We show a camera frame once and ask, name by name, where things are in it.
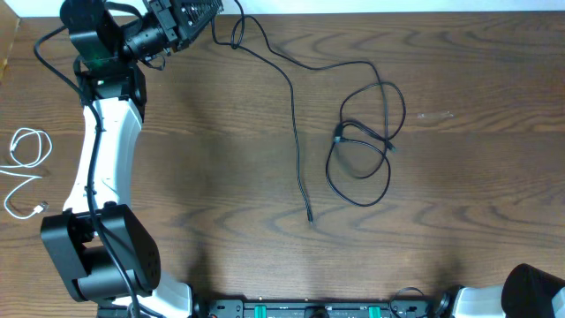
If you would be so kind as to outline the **black cable barrel plug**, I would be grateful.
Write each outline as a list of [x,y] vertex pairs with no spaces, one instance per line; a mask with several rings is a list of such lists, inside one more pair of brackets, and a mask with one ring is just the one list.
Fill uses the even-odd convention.
[[236,23],[234,24],[234,27],[232,28],[232,31],[231,31],[231,34],[230,34],[230,40],[228,42],[219,42],[218,41],[216,31],[215,31],[215,19],[213,19],[212,22],[211,22],[211,34],[212,34],[213,42],[217,45],[220,45],[220,46],[230,47],[232,50],[243,50],[244,52],[252,55],[253,57],[256,57],[260,61],[269,65],[271,68],[275,69],[286,80],[286,82],[289,86],[289,90],[290,90],[290,120],[291,120],[292,134],[293,134],[293,139],[294,139],[294,144],[295,144],[295,154],[296,154],[296,164],[295,164],[295,166],[296,166],[296,179],[297,179],[297,184],[298,184],[298,190],[299,190],[299,192],[302,196],[302,199],[304,201],[304,204],[305,204],[305,212],[306,212],[307,222],[310,225],[313,225],[312,205],[311,205],[310,199],[308,197],[307,191],[305,190],[304,183],[303,183],[303,180],[302,180],[301,153],[300,153],[300,143],[299,143],[298,129],[297,129],[297,120],[296,120],[294,87],[292,85],[290,78],[283,71],[283,69],[281,69],[275,63],[269,61],[268,59],[262,57],[261,55],[257,54],[256,52],[254,52],[251,49],[248,49],[247,47],[242,45],[243,40],[245,38],[245,26],[246,26],[245,22],[248,19],[251,19],[256,24],[256,26],[259,28],[259,30],[261,31],[263,39],[265,40],[267,47],[270,48],[270,44],[268,42],[268,37],[267,37],[261,23],[254,16],[247,15],[245,13],[243,5],[238,0],[234,0],[234,3],[236,4],[237,9],[239,10],[240,18],[236,21]]

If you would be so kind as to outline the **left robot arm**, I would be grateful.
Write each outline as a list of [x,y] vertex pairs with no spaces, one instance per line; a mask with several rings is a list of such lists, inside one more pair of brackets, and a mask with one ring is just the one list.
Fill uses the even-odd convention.
[[69,295],[100,317],[206,317],[188,284],[162,270],[158,247],[131,208],[132,164],[147,103],[143,69],[186,49],[219,1],[148,1],[146,12],[104,0],[65,0],[59,16],[78,52],[70,87],[85,136],[61,213],[41,240]]

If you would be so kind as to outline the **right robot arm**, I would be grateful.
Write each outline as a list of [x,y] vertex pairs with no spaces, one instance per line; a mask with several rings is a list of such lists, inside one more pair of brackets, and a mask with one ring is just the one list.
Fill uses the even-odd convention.
[[564,318],[564,280],[523,263],[504,284],[458,286],[443,294],[434,317]]

